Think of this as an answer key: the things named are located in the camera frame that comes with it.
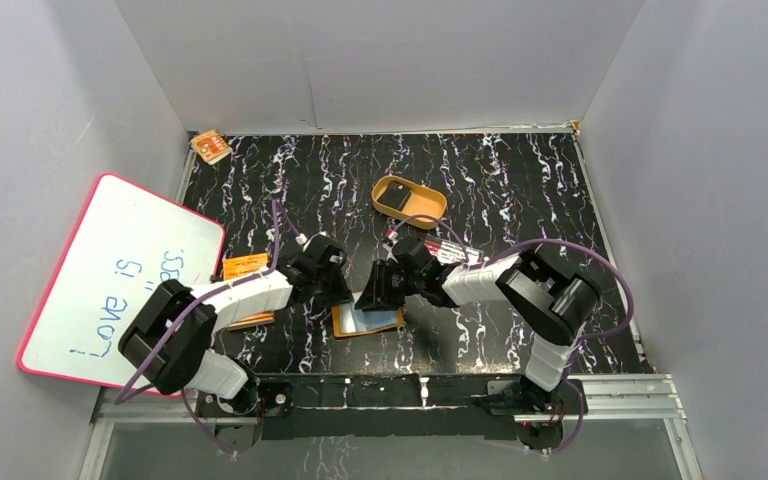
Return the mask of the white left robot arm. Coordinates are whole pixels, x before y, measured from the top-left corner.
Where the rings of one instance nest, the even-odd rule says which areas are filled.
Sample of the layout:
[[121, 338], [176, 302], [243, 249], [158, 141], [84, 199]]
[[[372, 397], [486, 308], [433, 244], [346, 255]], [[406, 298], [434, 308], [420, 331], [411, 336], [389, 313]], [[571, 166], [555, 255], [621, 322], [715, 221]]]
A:
[[255, 374], [213, 350], [216, 334], [252, 315], [307, 302], [330, 308], [352, 298], [345, 250], [324, 233], [299, 241], [298, 251], [235, 279], [199, 286], [162, 282], [119, 340], [119, 353], [136, 369], [127, 387], [143, 378], [163, 395], [198, 390], [218, 397], [235, 416], [253, 412]]

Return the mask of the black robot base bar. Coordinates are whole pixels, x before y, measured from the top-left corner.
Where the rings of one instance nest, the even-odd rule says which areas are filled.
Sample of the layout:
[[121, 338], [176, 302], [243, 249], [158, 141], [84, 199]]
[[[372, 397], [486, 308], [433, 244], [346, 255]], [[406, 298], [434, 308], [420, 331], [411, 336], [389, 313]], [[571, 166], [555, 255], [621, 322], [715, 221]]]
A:
[[197, 396], [196, 412], [231, 442], [308, 437], [480, 436], [516, 440], [539, 453], [568, 444], [589, 407], [579, 380], [544, 391], [521, 374], [262, 375], [234, 406]]

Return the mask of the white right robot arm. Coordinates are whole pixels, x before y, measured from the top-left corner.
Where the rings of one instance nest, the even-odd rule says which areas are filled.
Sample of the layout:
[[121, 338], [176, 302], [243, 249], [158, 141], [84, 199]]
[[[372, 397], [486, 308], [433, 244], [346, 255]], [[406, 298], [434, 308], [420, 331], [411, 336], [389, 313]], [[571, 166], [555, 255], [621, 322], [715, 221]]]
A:
[[394, 244], [389, 258], [373, 263], [354, 309], [396, 311], [413, 295], [452, 309], [508, 302], [535, 336], [525, 369], [524, 403], [537, 414], [547, 414], [563, 399], [564, 371], [602, 291], [585, 272], [544, 245], [466, 264], [440, 261], [423, 240], [409, 237]]

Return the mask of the orange leather card holder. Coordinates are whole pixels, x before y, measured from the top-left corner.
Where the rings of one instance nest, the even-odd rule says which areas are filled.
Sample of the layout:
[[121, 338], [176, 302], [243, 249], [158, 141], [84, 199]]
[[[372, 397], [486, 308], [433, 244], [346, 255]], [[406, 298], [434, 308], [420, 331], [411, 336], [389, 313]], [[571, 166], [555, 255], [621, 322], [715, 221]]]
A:
[[334, 335], [349, 338], [397, 329], [404, 324], [404, 310], [362, 311], [355, 308], [360, 293], [355, 292], [351, 301], [335, 305], [331, 309]]

